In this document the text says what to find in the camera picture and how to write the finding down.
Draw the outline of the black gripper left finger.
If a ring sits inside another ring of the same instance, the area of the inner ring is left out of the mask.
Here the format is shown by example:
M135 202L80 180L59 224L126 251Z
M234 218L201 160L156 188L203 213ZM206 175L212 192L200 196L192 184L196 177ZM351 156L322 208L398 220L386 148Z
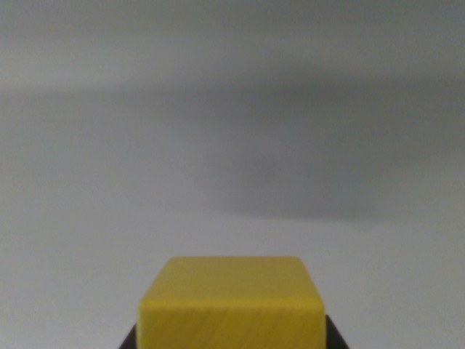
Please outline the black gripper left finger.
M119 349L137 349L137 327L133 326Z

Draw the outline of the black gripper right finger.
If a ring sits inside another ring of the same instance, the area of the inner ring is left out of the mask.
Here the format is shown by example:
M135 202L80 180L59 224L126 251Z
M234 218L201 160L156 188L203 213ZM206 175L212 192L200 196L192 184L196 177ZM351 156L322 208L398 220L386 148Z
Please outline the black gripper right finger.
M342 337L336 325L329 315L325 316L326 325L326 348L327 349L349 349L348 344Z

